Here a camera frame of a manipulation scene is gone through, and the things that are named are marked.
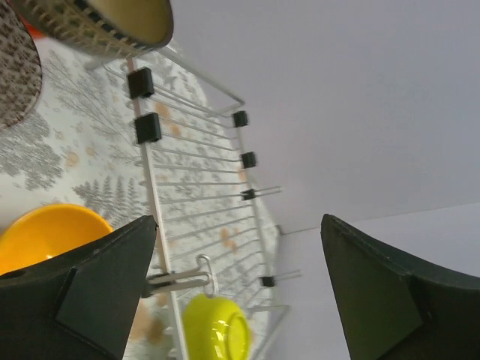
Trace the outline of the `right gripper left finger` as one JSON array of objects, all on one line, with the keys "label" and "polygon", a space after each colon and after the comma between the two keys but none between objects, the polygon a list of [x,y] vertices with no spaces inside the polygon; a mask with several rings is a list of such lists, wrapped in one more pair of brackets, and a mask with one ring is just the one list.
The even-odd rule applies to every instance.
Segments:
[{"label": "right gripper left finger", "polygon": [[122,359],[155,246],[142,216],[1,276],[2,359]]}]

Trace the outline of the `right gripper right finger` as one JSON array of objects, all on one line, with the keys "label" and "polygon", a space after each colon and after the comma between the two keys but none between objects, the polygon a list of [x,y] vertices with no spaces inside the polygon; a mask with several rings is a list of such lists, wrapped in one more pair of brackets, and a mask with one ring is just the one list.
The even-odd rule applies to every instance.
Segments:
[{"label": "right gripper right finger", "polygon": [[324,214],[321,239],[351,359],[478,359],[479,278]]}]

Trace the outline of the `yellow-orange bowl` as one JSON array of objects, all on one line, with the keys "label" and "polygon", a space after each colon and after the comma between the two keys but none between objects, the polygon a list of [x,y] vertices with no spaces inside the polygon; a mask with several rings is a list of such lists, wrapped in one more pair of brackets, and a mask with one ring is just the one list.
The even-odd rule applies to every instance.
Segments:
[{"label": "yellow-orange bowl", "polygon": [[52,259],[112,232],[107,220],[81,205],[41,206],[1,234],[1,274]]}]

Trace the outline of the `lime green bowl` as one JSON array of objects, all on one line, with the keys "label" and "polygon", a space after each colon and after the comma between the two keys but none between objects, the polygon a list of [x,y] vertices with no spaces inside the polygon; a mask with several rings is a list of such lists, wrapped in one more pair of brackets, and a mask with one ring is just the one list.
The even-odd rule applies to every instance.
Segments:
[{"label": "lime green bowl", "polygon": [[182,314],[190,359],[247,360],[251,331],[245,312],[231,299],[193,297]]}]

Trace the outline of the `white patterned bowl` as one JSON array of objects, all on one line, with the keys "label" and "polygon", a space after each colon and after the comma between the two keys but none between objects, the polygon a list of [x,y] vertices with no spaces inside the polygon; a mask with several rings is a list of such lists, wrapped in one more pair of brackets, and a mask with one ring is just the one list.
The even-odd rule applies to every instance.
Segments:
[{"label": "white patterned bowl", "polygon": [[1,2],[1,129],[21,122],[41,94],[41,60],[34,39],[8,4]]}]

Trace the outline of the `black bowl with gold rim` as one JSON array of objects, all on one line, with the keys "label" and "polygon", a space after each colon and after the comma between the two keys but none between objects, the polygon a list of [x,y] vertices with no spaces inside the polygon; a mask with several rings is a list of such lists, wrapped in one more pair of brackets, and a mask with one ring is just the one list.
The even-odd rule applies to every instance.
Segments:
[{"label": "black bowl with gold rim", "polygon": [[11,1],[43,35],[91,56],[125,59],[164,48],[172,40],[170,1]]}]

